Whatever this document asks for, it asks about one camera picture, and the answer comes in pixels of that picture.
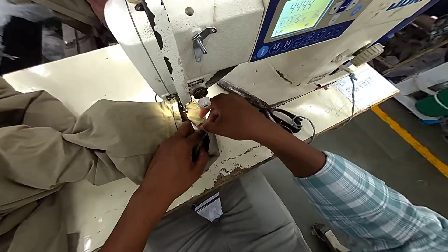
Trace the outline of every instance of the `beige fabric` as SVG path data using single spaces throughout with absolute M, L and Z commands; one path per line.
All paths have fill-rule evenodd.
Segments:
M 55 194 L 40 200 L 37 208 L 17 227 L 7 251 L 67 251 L 67 228 Z
M 15 4 L 23 4 L 23 0 L 10 0 Z M 100 27 L 101 22 L 92 11 L 86 0 L 32 0 L 54 11 L 67 15 L 91 26 Z
M 200 124 L 198 112 L 189 104 L 188 116 Z M 8 252 L 64 251 L 66 233 L 51 194 L 85 178 L 140 184 L 159 144 L 180 124 L 165 102 L 99 100 L 76 119 L 49 93 L 22 94 L 0 78 L 0 236 L 17 227 Z

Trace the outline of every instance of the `hand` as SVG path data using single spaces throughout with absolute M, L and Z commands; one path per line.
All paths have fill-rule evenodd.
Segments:
M 196 162 L 191 157 L 203 133 L 195 132 L 190 122 L 184 122 L 173 136 L 163 141 L 149 165 L 141 190 L 163 195 L 160 198 L 169 205 L 193 185 L 208 161 L 204 148 Z
M 219 94 L 211 98 L 211 105 L 201 109 L 199 116 L 204 117 L 208 111 L 207 122 L 201 129 L 235 140 L 259 141 L 269 130 L 280 127 L 236 94 Z

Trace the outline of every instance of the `green object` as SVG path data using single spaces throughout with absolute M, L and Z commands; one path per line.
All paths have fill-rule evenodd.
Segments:
M 428 96 L 415 103 L 417 110 L 429 117 L 448 116 L 448 88 L 435 96 Z

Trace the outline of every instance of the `person's right hand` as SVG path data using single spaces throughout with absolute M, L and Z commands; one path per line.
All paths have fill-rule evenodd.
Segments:
M 255 140 L 271 129 L 280 127 L 267 119 L 243 97 L 236 94 L 219 94 L 211 100 L 211 105 L 201 109 L 200 117 L 208 111 L 207 122 L 201 129 L 235 140 Z

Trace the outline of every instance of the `plaid shirt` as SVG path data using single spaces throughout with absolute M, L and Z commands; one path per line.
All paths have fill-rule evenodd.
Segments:
M 448 220 L 350 161 L 325 152 L 316 174 L 296 178 L 317 211 L 350 237 L 352 251 L 448 251 Z

